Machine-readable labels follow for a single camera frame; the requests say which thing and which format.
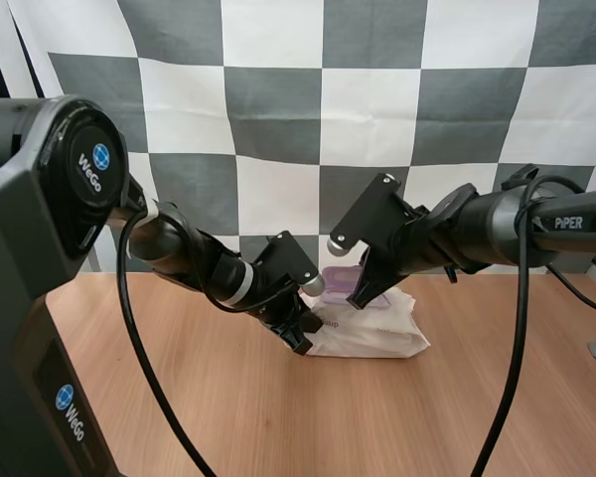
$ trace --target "black square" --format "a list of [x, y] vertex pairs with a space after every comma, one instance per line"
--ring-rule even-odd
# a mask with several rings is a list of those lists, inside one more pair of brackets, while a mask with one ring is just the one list
[[119, 0], [139, 58], [177, 65], [223, 65], [218, 0]]
[[227, 116], [237, 155], [318, 164], [321, 70], [224, 71]]
[[529, 65], [596, 65], [596, 0], [540, 0]]
[[59, 55], [49, 58], [66, 94], [96, 102], [124, 135], [130, 152], [147, 152], [146, 117], [136, 58]]
[[420, 68], [426, 0], [325, 0], [323, 67]]
[[236, 158], [222, 154], [150, 154], [160, 202], [173, 202], [188, 224], [209, 234], [238, 234]]
[[421, 72], [411, 165], [495, 163], [525, 69]]
[[379, 173], [406, 184], [407, 167], [320, 166], [320, 234], [330, 234]]

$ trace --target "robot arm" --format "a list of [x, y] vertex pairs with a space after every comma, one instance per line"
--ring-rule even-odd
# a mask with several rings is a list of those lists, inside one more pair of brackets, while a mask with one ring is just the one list
[[[363, 271], [348, 301], [364, 308], [411, 273], [445, 267], [476, 273], [491, 264], [519, 264], [518, 217], [524, 189], [537, 169], [525, 166], [501, 192], [479, 195], [472, 184], [453, 191], [428, 211], [412, 208], [396, 191], [399, 183], [379, 174], [331, 232], [329, 251], [347, 253], [358, 241], [369, 248]], [[596, 253], [596, 192], [584, 193], [558, 178], [573, 194], [557, 196], [546, 186], [535, 189], [529, 207], [529, 266], [544, 266], [561, 251]]]
[[[149, 201], [131, 177], [126, 199], [112, 210], [108, 224], [123, 227]], [[189, 227], [174, 204], [154, 205], [157, 217], [131, 233], [129, 248], [134, 256], [159, 276], [202, 291], [219, 308], [260, 320], [294, 352], [302, 355], [311, 348], [304, 333], [315, 333], [322, 321], [309, 310], [298, 289], [318, 296], [324, 281], [289, 232], [270, 238], [259, 257], [248, 263], [210, 234]]]

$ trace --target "black cable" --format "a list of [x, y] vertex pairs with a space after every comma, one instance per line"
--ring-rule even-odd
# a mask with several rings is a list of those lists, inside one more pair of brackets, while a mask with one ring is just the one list
[[186, 452], [188, 452], [188, 455], [192, 458], [201, 473], [206, 477], [217, 477], [217, 474], [213, 472], [208, 463], [196, 449], [186, 434], [186, 431], [182, 427], [181, 423], [177, 419], [174, 411], [170, 407], [168, 399], [159, 385], [159, 380], [157, 380], [157, 376], [155, 375], [152, 366], [150, 366], [150, 360], [148, 359], [146, 350], [141, 343], [139, 331], [135, 325], [132, 308], [130, 306], [130, 298], [128, 296], [128, 282], [126, 277], [126, 247], [128, 245], [128, 241], [130, 240], [130, 234], [132, 233], [132, 230], [144, 217], [146, 217], [145, 212], [135, 214], [124, 226], [119, 239], [119, 248], [117, 250], [117, 291], [119, 292], [121, 312], [126, 324], [126, 329], [128, 330], [128, 335], [130, 336], [130, 341], [132, 342], [132, 347], [134, 348], [137, 359], [139, 360], [139, 364], [141, 365], [141, 370], [148, 381], [148, 385], [150, 385], [150, 389], [152, 390], [159, 407], [161, 407], [161, 410], [166, 416], [166, 420], [170, 424], [170, 428], [173, 430], [179, 439], [179, 442], [181, 442], [181, 445], [183, 445], [184, 449], [186, 449]]
[[529, 225], [529, 210], [539, 199], [533, 200], [536, 189], [544, 183], [554, 183], [566, 187], [575, 194], [585, 192], [578, 184], [571, 179], [560, 176], [540, 176], [533, 179], [521, 194], [519, 211], [517, 213], [516, 228], [519, 237], [519, 292], [517, 295], [517, 322], [515, 325], [515, 341], [513, 343], [513, 355], [510, 359], [510, 368], [504, 387], [504, 393], [497, 408], [495, 419], [488, 431], [486, 441], [479, 453], [477, 462], [471, 475], [479, 477], [483, 475], [490, 456], [495, 449], [497, 440], [510, 412], [510, 408], [519, 384], [521, 366], [523, 360], [523, 350], [525, 348], [525, 334], [527, 331], [527, 292], [529, 289], [529, 260], [528, 260], [528, 239], [531, 228]]
[[194, 274], [196, 275], [197, 281], [199, 282], [201, 291], [203, 292], [204, 295], [206, 295], [206, 298], [208, 298], [208, 300], [213, 305], [215, 305], [219, 310], [224, 311], [226, 313], [246, 313], [248, 311], [258, 310], [258, 309], [262, 308], [263, 306], [265, 306], [267, 303], [278, 298], [280, 295], [283, 295], [284, 293], [286, 293], [286, 292], [290, 291], [292, 288], [294, 288], [295, 285], [294, 285], [293, 281], [290, 280], [287, 283], [285, 283], [280, 289], [278, 289], [278, 291], [276, 291], [275, 293], [269, 295], [267, 298], [264, 298], [252, 305], [248, 305], [248, 306], [241, 307], [241, 308], [236, 308], [236, 307], [232, 308], [232, 307], [223, 305], [216, 298], [214, 298], [214, 296], [208, 290], [208, 284], [201, 273], [201, 267], [197, 261], [197, 257], [202, 254], [202, 251], [196, 249], [195, 243], [193, 240], [190, 239], [190, 234], [186, 230], [186, 227], [181, 225], [174, 218], [167, 216], [167, 215], [159, 216], [159, 219], [162, 220], [163, 222], [165, 222], [166, 224], [169, 224], [170, 226], [172, 226], [175, 229], [175, 231], [177, 231], [177, 233], [179, 234], [181, 239], [186, 243], [186, 246], [188, 248], [188, 255], [190, 256], [190, 260], [192, 262], [192, 269], [194, 271]]
[[552, 265], [548, 265], [547, 269], [549, 271], [551, 271], [552, 275], [554, 275], [556, 278], [558, 278], [558, 280], [565, 285], [565, 288], [567, 288], [569, 291], [571, 291], [574, 296], [576, 298], [578, 298], [580, 301], [582, 301], [583, 303], [585, 303], [588, 306], [591, 306], [592, 308], [594, 308], [596, 310], [596, 302], [590, 300], [589, 298], [587, 298], [585, 295], [583, 295], [580, 290], [578, 288], [576, 288], [574, 285], [572, 285], [569, 280], [567, 278], [565, 278], [563, 276], [563, 274], [558, 271], [556, 268], [554, 268]]
[[[521, 202], [525, 203], [525, 194], [521, 197]], [[529, 288], [529, 269], [527, 261], [527, 214], [522, 214], [519, 219], [519, 292], [517, 294], [517, 320], [515, 324], [515, 341], [513, 343], [513, 355], [510, 359], [510, 368], [504, 393], [497, 408], [495, 419], [493, 420], [486, 441], [479, 452], [477, 462], [471, 476], [479, 477], [483, 475], [488, 460], [493, 453], [499, 435], [504, 427], [510, 407], [517, 391], [519, 375], [523, 360], [523, 349], [525, 347], [525, 333], [527, 330], [527, 291]]]

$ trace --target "white plastic package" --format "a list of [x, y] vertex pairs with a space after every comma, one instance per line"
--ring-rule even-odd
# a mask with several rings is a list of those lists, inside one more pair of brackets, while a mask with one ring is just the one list
[[399, 288], [384, 296], [388, 308], [356, 310], [351, 305], [325, 303], [321, 298], [304, 297], [312, 311], [323, 320], [316, 333], [305, 333], [313, 343], [307, 352], [315, 356], [345, 358], [410, 358], [430, 343], [413, 321], [415, 299]]

